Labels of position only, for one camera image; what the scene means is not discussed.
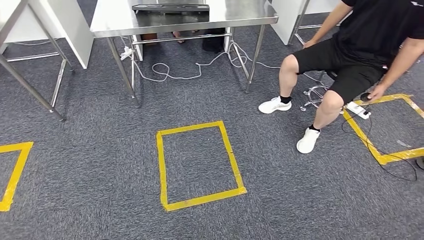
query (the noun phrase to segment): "black cable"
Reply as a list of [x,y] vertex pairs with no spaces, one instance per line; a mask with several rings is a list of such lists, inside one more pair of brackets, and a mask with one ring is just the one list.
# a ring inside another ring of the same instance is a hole
[[[368,109],[369,109],[369,108],[370,108],[370,106],[368,106],[367,108],[364,108],[365,110],[363,111],[363,113],[368,112],[368,114],[370,114],[370,113],[369,113],[369,111],[368,111]],[[370,152],[371,152],[371,149],[370,149],[370,142],[368,141],[368,139],[369,139],[369,137],[368,137],[368,136],[371,134],[371,129],[373,128],[373,121],[371,120],[371,116],[369,116],[369,130],[368,130],[368,134],[366,135],[366,139],[363,139],[362,137],[358,136],[357,134],[355,134],[355,133],[353,133],[353,132],[345,131],[345,129],[343,128],[343,126],[345,125],[345,123],[347,123],[347,122],[348,122],[349,120],[351,120],[351,119],[354,119],[354,118],[355,118],[355,117],[357,117],[359,114],[356,114],[356,115],[354,115],[354,116],[352,116],[352,117],[350,117],[350,118],[346,119],[346,120],[345,120],[345,121],[341,124],[341,130],[342,130],[343,132],[347,133],[347,134],[352,134],[352,135],[354,135],[354,136],[358,137],[359,139],[361,139],[362,141],[366,142],[366,147],[368,148],[368,151],[370,151]],[[400,159],[400,160],[402,160],[402,161],[404,161],[404,162],[407,162],[407,163],[411,166],[411,168],[412,168],[412,170],[413,170],[413,173],[414,173],[414,175],[415,175],[415,178],[414,178],[414,179],[408,179],[408,178],[404,178],[404,177],[401,177],[401,176],[397,176],[397,175],[395,175],[395,174],[393,174],[393,173],[389,172],[387,169],[385,169],[385,168],[383,167],[383,165],[381,165],[381,163],[380,163],[380,162],[377,160],[377,158],[373,155],[374,160],[378,163],[378,165],[380,166],[380,168],[381,168],[381,169],[383,169],[386,173],[388,173],[389,175],[391,175],[391,176],[393,176],[393,177],[395,177],[395,178],[402,179],[402,180],[409,181],[409,182],[416,182],[416,181],[418,180],[417,170],[415,169],[415,167],[414,167],[414,166],[413,166],[413,165],[412,165],[409,161],[407,161],[406,159],[403,159],[403,158],[401,158],[401,157],[398,157],[398,156],[395,156],[395,155],[391,155],[391,154],[385,153],[384,151],[380,150],[379,148],[377,148],[377,147],[375,147],[375,146],[374,146],[374,148],[375,148],[375,149],[377,149],[379,152],[383,153],[384,155],[392,156],[392,157],[398,158],[398,159]]]

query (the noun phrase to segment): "white cable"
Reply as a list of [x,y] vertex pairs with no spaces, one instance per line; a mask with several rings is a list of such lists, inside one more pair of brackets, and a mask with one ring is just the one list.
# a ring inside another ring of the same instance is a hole
[[[121,36],[122,42],[124,43],[125,46],[127,46],[125,44],[125,41],[124,41],[123,38],[124,37]],[[237,46],[244,53],[245,56],[240,56],[241,60],[243,61],[243,64],[246,64],[248,60],[251,61],[251,62],[253,62],[253,60],[248,56],[248,54],[243,50],[243,48],[241,48],[236,42],[232,42],[229,45],[228,49],[231,49],[231,47],[233,45]],[[134,65],[137,67],[138,72],[140,73],[141,77],[143,77],[146,80],[153,81],[153,82],[164,82],[168,78],[170,78],[170,79],[181,79],[181,80],[190,80],[190,79],[199,78],[199,77],[202,76],[202,66],[210,66],[210,65],[212,65],[215,62],[215,60],[217,60],[219,57],[221,57],[224,54],[227,54],[228,55],[228,59],[230,60],[231,65],[233,65],[236,68],[241,68],[242,67],[241,65],[239,66],[239,65],[234,64],[234,61],[238,60],[239,58],[238,57],[235,57],[234,59],[231,59],[231,55],[230,55],[229,52],[221,52],[218,56],[216,56],[212,61],[210,61],[207,64],[200,64],[200,63],[196,62],[195,64],[199,68],[199,75],[192,76],[192,77],[176,77],[176,76],[171,76],[170,75],[171,68],[168,65],[166,65],[165,63],[163,63],[163,62],[158,62],[158,63],[154,64],[153,66],[151,66],[151,70],[153,72],[155,72],[156,74],[164,75],[165,78],[162,79],[162,80],[152,79],[152,78],[149,78],[149,77],[144,76],[142,70],[140,69],[140,67],[136,63],[136,61],[133,59],[133,57],[132,56],[129,56],[129,58],[131,59],[131,61],[133,61]],[[266,64],[263,64],[262,62],[257,62],[257,64],[260,64],[260,65],[262,65],[262,66],[264,66],[266,68],[270,68],[270,69],[279,69],[280,68],[279,66],[268,66]],[[165,66],[165,68],[167,68],[166,72],[160,72],[160,71],[155,70],[155,67],[156,66],[159,66],[159,65]]]
[[14,44],[17,45],[23,45],[23,46],[38,46],[38,45],[43,45],[43,44],[48,44],[50,43],[50,41],[44,41],[44,42],[40,42],[40,43],[22,43],[22,42],[14,42]]

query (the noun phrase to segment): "black bag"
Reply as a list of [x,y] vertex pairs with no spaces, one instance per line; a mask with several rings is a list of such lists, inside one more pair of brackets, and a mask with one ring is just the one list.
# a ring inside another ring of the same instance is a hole
[[[219,34],[225,34],[225,28],[213,28],[213,29],[207,29],[204,31],[204,34],[209,35],[219,35]],[[203,38],[203,43],[201,45],[201,48],[208,52],[214,52],[219,53],[224,50],[224,37],[210,37],[210,38]]]

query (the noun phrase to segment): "knee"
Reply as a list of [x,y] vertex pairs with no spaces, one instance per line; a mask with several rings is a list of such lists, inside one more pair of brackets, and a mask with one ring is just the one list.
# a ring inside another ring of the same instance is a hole
[[281,64],[280,72],[299,72],[299,63],[293,54],[288,55],[286,58],[284,58]]
[[319,106],[324,112],[335,112],[345,105],[343,98],[335,91],[328,90],[322,98],[322,103]]

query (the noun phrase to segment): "hand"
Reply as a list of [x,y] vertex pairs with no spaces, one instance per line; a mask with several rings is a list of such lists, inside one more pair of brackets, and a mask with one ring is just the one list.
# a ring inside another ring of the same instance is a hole
[[383,97],[385,91],[386,91],[387,87],[384,85],[377,85],[374,87],[374,89],[372,90],[372,92],[368,95],[368,99],[370,102],[374,102],[378,99],[380,99],[381,97]]
[[309,47],[315,45],[316,43],[317,43],[317,41],[311,39],[311,40],[305,42],[305,44],[303,45],[303,49],[309,48]]

